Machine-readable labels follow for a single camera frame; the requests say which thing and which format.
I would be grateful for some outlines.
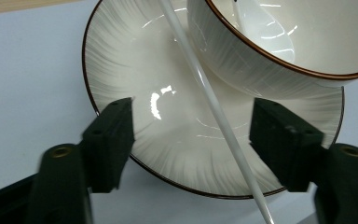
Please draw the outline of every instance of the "saucer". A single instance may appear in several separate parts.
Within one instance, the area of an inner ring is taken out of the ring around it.
[[[172,1],[187,30],[186,1]],[[254,98],[236,91],[204,66],[206,75],[262,191],[283,190],[249,145]],[[90,16],[83,43],[83,71],[97,111],[132,97],[132,158],[157,177],[194,193],[249,198],[213,114],[193,78],[158,0],[103,0]],[[321,87],[308,99],[277,101],[325,133],[324,147],[339,131],[342,89]]]

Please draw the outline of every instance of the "ceramic bowl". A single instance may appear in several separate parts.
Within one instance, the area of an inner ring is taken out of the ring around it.
[[[228,85],[257,97],[293,99],[311,96],[320,86],[336,88],[358,78],[358,1],[245,1],[256,2],[281,24],[280,35],[291,39],[294,59],[287,62],[243,35],[233,1],[188,1],[195,48]],[[252,16],[249,13],[247,19],[255,22],[257,17]]]
[[[188,31],[186,0],[172,4]],[[83,70],[97,112],[115,100],[132,97],[131,157],[147,171],[201,195],[251,197],[158,0],[100,1],[84,37]],[[205,73],[262,191],[266,195],[282,191],[249,145],[254,97],[229,87],[207,66]],[[319,87],[312,98],[279,103],[324,132],[324,146],[329,147],[342,121],[343,100],[341,89]]]

